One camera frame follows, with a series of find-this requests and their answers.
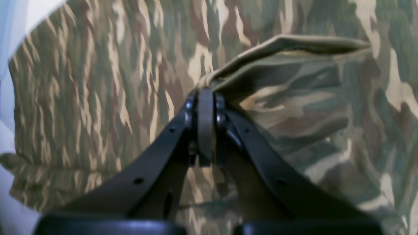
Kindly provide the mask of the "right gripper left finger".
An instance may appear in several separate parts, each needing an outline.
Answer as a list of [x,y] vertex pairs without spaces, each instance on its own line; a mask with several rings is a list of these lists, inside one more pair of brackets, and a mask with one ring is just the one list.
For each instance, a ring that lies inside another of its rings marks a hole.
[[44,215],[36,235],[185,235],[174,222],[185,174],[208,167],[215,146],[215,98],[194,89],[180,112],[128,167]]

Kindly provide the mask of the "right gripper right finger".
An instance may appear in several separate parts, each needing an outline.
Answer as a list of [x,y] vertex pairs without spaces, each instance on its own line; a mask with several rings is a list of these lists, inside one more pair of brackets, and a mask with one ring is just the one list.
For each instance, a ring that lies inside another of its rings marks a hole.
[[382,235],[378,222],[331,196],[279,156],[215,93],[216,164],[232,176],[243,221],[235,235]]

